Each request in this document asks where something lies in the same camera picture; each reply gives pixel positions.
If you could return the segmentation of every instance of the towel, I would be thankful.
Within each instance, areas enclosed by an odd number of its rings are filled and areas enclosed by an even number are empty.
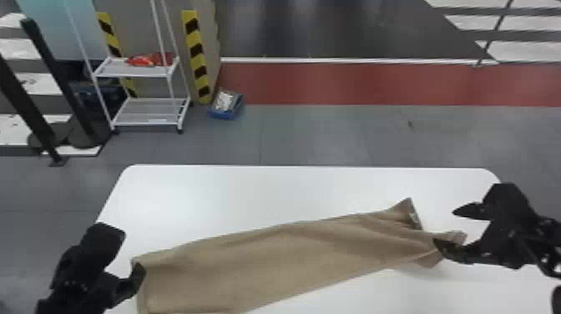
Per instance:
[[[147,274],[139,314],[242,313],[353,277],[415,262],[435,266],[433,238],[410,199],[390,209],[194,241],[133,259]]]

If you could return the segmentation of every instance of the stanchion base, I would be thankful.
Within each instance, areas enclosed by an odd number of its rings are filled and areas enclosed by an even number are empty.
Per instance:
[[[59,161],[51,161],[50,164],[48,164],[49,167],[53,167],[53,168],[58,168],[58,167],[64,167],[66,165],[66,163],[68,162],[69,157],[68,156],[61,156],[61,160]]]
[[[66,123],[54,123],[50,124],[50,127],[54,132],[54,135],[50,138],[51,145],[56,148],[61,144],[66,144],[68,135],[72,131],[73,127]],[[43,145],[41,144],[37,136],[33,133],[28,136],[28,145],[31,149],[38,152],[42,152],[44,150]]]
[[[107,123],[93,121],[91,124],[94,134],[86,134],[79,125],[76,125],[68,136],[68,142],[77,149],[92,149],[107,143],[111,137],[111,129]]]

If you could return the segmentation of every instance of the red object on shelf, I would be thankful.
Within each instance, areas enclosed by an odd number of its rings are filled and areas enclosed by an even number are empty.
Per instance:
[[[165,53],[164,56],[166,65],[170,66],[174,62],[174,54]],[[164,58],[162,53],[149,53],[130,57],[125,62],[135,67],[161,67],[164,65]]]

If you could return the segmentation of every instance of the white wall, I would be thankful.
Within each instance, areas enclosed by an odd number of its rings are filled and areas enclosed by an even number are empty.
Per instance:
[[[74,39],[63,0],[17,1],[23,13],[37,21],[55,58],[83,59]],[[66,0],[66,2],[77,21],[88,56],[96,59],[105,58],[104,37],[99,31],[92,0]]]

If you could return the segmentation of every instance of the yellow and black striped post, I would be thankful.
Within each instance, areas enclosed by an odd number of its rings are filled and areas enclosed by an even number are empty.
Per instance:
[[[210,88],[209,74],[206,68],[205,50],[203,39],[200,34],[199,17],[194,10],[181,11],[187,48],[190,54],[190,65],[195,77],[195,87],[199,93],[202,104],[212,101],[212,89]]]
[[[122,58],[123,52],[121,51],[121,45],[119,44],[119,40],[115,35],[115,31],[113,30],[113,24],[111,23],[111,17],[106,12],[97,12],[99,26],[101,30],[104,32],[105,35],[105,42],[107,43],[107,47],[111,54],[114,57]],[[130,97],[136,98],[138,94],[136,92],[136,88],[134,87],[133,80],[131,78],[122,78],[121,85],[123,85],[124,89],[127,89],[129,92]]]

